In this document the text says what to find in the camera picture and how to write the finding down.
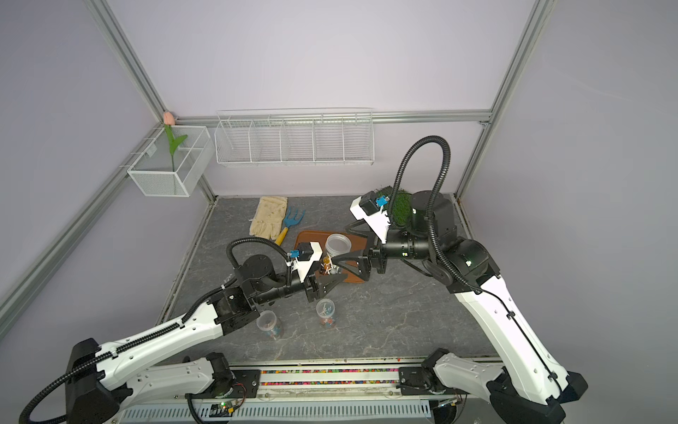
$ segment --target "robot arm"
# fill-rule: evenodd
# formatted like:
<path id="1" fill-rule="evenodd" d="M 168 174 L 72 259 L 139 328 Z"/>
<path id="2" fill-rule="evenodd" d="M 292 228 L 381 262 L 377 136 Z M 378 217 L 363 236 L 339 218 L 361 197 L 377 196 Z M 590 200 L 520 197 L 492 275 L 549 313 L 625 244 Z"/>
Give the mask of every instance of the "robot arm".
<path id="1" fill-rule="evenodd" d="M 388 259 L 421 259 L 428 275 L 444 284 L 471 312 L 506 367 L 506 372 L 499 375 L 490 372 L 492 377 L 487 380 L 483 377 L 489 374 L 483 376 L 482 372 L 489 370 L 478 373 L 474 369 L 476 364 L 457 358 L 453 353 L 437 351 L 428 365 L 437 382 L 486 399 L 507 423 L 513 422 L 511 417 L 518 417 L 516 422 L 561 422 L 565 415 L 560 403 L 579 399 L 587 388 L 586 381 L 580 374 L 568 372 L 540 342 L 513 302 L 499 268 L 487 250 L 474 240 L 456 235 L 454 222 L 450 222 L 454 206 L 442 196 L 437 196 L 433 208 L 437 241 L 443 246 L 446 259 L 465 281 L 462 283 L 452 275 L 440 260 L 434 262 L 435 259 L 431 259 L 437 255 L 431 254 L 433 249 L 426 233 L 428 221 L 422 219 L 430 196 L 430 191 L 412 195 L 412 218 L 401 229 L 390 228 L 388 214 L 383 206 L 379 206 L 383 200 L 374 192 L 358 197 L 351 207 L 358 221 L 346 230 L 366 237 L 367 248 L 335 256 L 333 264 L 367 281 L 372 267 L 379 273 L 386 271 Z M 370 226 L 370 232 L 354 230 L 363 223 Z M 347 261 L 355 261 L 358 265 L 350 266 Z M 436 382 L 432 383 L 431 389 L 435 390 L 435 386 Z"/>
<path id="2" fill-rule="evenodd" d="M 449 147 L 444 139 L 419 140 L 399 168 L 391 197 L 407 161 L 422 145 L 436 142 L 443 148 L 443 166 L 432 191 L 411 196 L 412 217 L 403 228 L 391 222 L 392 205 L 374 192 L 351 205 L 357 222 L 346 231 L 367 238 L 367 248 L 335 256 L 332 262 L 365 281 L 372 268 L 386 272 L 388 259 L 420 259 L 425 270 L 406 263 L 441 282 L 450 294 L 479 322 L 504 367 L 478 364 L 438 349 L 421 364 L 422 383 L 414 389 L 443 393 L 446 387 L 465 390 L 491 402 L 508 423 L 562 422 L 564 402 L 578 400 L 588 387 L 580 374 L 568 372 L 546 350 L 511 298 L 499 268 L 485 248 L 474 240 L 458 237 L 451 201 L 438 195 L 449 166 Z M 367 223 L 369 231 L 356 230 Z M 287 272 L 275 274 L 265 255 L 254 255 L 240 265 L 232 247 L 257 242 L 285 257 Z M 240 397 L 238 382 L 220 353 L 186 364 L 152 366 L 187 347 L 235 331 L 259 316 L 257 305 L 305 292 L 309 302 L 324 297 L 345 280 L 346 274 L 318 276 L 322 250 L 318 243 L 300 244 L 285 253 L 258 237 L 231 242 L 226 255 L 236 278 L 203 295 L 185 315 L 134 336 L 99 346 L 94 339 L 73 348 L 68 372 L 39 393 L 22 412 L 20 424 L 31 424 L 30 414 L 49 393 L 66 384 L 66 415 L 45 423 L 103 423 L 117 411 L 137 403 L 192 393 L 209 398 Z M 347 262 L 356 262 L 357 266 Z M 243 397 L 247 395 L 243 386 Z"/>

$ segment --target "beige glove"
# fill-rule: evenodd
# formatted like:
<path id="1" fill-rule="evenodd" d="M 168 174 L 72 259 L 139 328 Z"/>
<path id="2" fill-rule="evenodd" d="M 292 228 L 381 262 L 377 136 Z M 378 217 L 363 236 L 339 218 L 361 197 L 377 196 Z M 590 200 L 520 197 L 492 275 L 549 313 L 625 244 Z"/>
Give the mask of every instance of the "beige glove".
<path id="1" fill-rule="evenodd" d="M 280 230 L 282 230 L 285 212 L 287 212 L 286 197 L 261 197 L 254 218 L 251 219 L 250 235 L 256 235 L 264 239 L 277 239 Z"/>

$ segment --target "wooden handle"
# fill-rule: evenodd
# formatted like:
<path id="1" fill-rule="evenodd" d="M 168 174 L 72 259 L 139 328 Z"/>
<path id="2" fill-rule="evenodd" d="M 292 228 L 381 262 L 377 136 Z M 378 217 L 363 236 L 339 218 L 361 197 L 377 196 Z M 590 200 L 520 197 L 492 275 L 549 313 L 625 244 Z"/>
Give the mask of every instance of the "wooden handle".
<path id="1" fill-rule="evenodd" d="M 275 243 L 280 246 L 283 243 L 283 240 L 285 239 L 285 236 L 287 235 L 287 230 L 289 228 L 285 227 L 283 230 L 280 232 L 280 235 L 278 236 L 277 239 L 275 239 Z"/>

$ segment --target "clear plastic cup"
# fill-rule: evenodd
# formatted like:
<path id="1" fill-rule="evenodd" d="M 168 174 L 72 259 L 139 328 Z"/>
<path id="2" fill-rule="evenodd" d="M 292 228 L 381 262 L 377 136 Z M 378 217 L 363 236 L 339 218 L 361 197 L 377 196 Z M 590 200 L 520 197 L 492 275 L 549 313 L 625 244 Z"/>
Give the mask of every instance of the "clear plastic cup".
<path id="1" fill-rule="evenodd" d="M 351 241 L 347 236 L 336 233 L 327 237 L 327 241 L 325 242 L 325 258 L 323 259 L 325 271 L 329 274 L 338 274 L 342 272 L 341 268 L 332 264 L 332 257 L 349 253 L 350 251 Z"/>
<path id="2" fill-rule="evenodd" d="M 334 328 L 336 325 L 336 318 L 334 317 L 334 302 L 329 299 L 321 299 L 315 305 L 315 311 L 320 317 L 320 326 L 323 328 Z"/>
<path id="3" fill-rule="evenodd" d="M 256 326 L 274 340 L 283 336 L 283 323 L 273 311 L 263 311 L 256 319 Z"/>

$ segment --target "wire basket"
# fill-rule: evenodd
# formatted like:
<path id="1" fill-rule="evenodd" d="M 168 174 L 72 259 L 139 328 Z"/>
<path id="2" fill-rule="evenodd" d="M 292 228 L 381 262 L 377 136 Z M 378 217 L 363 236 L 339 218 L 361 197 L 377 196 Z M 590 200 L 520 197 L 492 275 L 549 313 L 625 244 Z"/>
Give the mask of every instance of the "wire basket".
<path id="1" fill-rule="evenodd" d="M 146 196 L 190 196 L 214 155 L 207 127 L 172 126 L 172 134 L 187 135 L 174 152 L 174 162 L 167 134 L 160 128 L 127 171 Z"/>
<path id="2" fill-rule="evenodd" d="M 214 142 L 224 166 L 374 162 L 371 109 L 220 111 Z"/>

